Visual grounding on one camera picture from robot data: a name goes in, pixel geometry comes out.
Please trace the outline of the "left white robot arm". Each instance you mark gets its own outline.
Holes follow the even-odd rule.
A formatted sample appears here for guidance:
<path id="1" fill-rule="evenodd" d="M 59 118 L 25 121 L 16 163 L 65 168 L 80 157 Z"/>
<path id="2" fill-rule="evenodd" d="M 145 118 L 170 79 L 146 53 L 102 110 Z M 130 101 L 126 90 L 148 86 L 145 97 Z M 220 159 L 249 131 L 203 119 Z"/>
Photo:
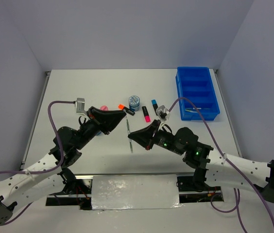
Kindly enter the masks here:
<path id="1" fill-rule="evenodd" d="M 75 175 L 69 169 L 80 157 L 80 150 L 99 132 L 110 134 L 126 117 L 123 110 L 103 111 L 90 107 L 81 111 L 79 129 L 61 127 L 55 130 L 55 147 L 23 171 L 9 171 L 11 177 L 0 181 L 0 226 L 13 222 L 19 209 L 43 196 L 65 192 L 70 194 L 78 186 Z"/>

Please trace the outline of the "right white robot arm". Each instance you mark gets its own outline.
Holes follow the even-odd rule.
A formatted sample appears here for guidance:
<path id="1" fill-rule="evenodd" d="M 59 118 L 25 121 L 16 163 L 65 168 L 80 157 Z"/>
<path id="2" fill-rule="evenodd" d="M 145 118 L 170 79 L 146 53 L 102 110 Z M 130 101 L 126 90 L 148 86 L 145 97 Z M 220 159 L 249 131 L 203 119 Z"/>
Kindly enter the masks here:
<path id="1" fill-rule="evenodd" d="M 218 149 L 198 141 L 199 137 L 187 127 L 175 134 L 159 128 L 154 120 L 148 127 L 131 132 L 128 138 L 146 150 L 154 145 L 183 156 L 183 162 L 194 169 L 193 186 L 230 187 L 258 191 L 265 201 L 274 203 L 274 160 L 257 162 L 220 153 Z"/>

